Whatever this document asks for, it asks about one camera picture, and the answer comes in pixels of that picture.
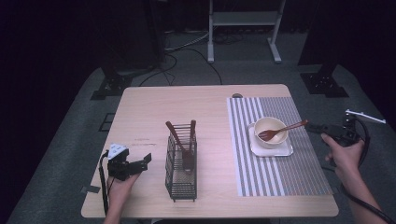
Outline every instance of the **striped placemat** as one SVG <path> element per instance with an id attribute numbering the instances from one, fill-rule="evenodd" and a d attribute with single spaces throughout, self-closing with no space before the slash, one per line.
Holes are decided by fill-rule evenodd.
<path id="1" fill-rule="evenodd" d="M 256 157 L 250 150 L 248 125 L 274 117 L 287 125 L 301 121 L 291 97 L 227 98 L 239 196 L 332 194 L 304 128 L 290 130 L 293 154 Z"/>

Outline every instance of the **metal basket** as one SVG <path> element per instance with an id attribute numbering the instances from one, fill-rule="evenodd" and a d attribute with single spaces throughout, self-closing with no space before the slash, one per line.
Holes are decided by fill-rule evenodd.
<path id="1" fill-rule="evenodd" d="M 193 200 L 197 198 L 197 142 L 196 136 L 190 140 L 188 124 L 174 125 L 177 136 L 184 150 L 170 133 L 166 152 L 165 186 L 169 196 L 174 200 Z"/>

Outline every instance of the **utensil holder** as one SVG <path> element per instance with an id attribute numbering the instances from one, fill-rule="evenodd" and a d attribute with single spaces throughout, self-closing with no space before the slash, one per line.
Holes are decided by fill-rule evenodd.
<path id="1" fill-rule="evenodd" d="M 169 196 L 174 200 L 193 200 L 197 198 L 197 142 L 196 136 L 190 138 L 188 124 L 174 125 L 177 136 L 183 148 L 189 151 L 190 157 L 183 156 L 183 148 L 177 143 L 175 137 L 170 133 L 168 137 L 168 149 L 166 152 L 166 178 L 165 186 Z M 192 169 L 186 169 L 186 162 Z"/>

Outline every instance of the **table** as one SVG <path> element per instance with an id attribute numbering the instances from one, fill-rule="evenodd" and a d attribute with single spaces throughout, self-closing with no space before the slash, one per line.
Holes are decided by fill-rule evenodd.
<path id="1" fill-rule="evenodd" d="M 278 11 L 249 11 L 249 12 L 214 12 L 213 0 L 209 2 L 209 38 L 207 41 L 207 61 L 215 61 L 213 49 L 213 27 L 214 26 L 243 26 L 243 25 L 273 25 L 274 31 L 271 37 L 267 38 L 268 45 L 273 54 L 275 63 L 282 63 L 276 47 L 276 37 L 282 21 L 283 9 L 286 0 L 282 0 Z"/>
<path id="2" fill-rule="evenodd" d="M 237 196 L 226 103 L 234 93 L 244 97 L 290 97 L 285 85 L 140 87 L 124 91 L 104 152 L 111 143 L 118 143 L 130 149 L 128 161 L 139 161 L 148 153 L 152 154 L 148 170 L 132 189 L 122 214 L 124 217 L 333 217 L 338 214 L 331 194 Z M 164 185 L 169 136 L 165 122 L 190 123 L 192 119 L 197 121 L 197 199 L 195 202 L 174 202 Z M 101 186 L 97 169 L 91 185 Z M 84 217 L 105 216 L 101 192 L 87 193 L 81 214 Z"/>

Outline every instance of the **plate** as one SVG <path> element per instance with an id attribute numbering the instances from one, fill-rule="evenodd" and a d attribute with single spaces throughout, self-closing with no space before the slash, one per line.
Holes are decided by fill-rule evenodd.
<path id="1" fill-rule="evenodd" d="M 260 146 L 256 142 L 254 136 L 254 123 L 251 123 L 247 126 L 247 133 L 250 141 L 250 150 L 258 157 L 289 156 L 293 153 L 293 146 L 291 145 L 289 138 L 286 139 L 286 141 L 283 142 L 279 147 L 268 149 Z"/>

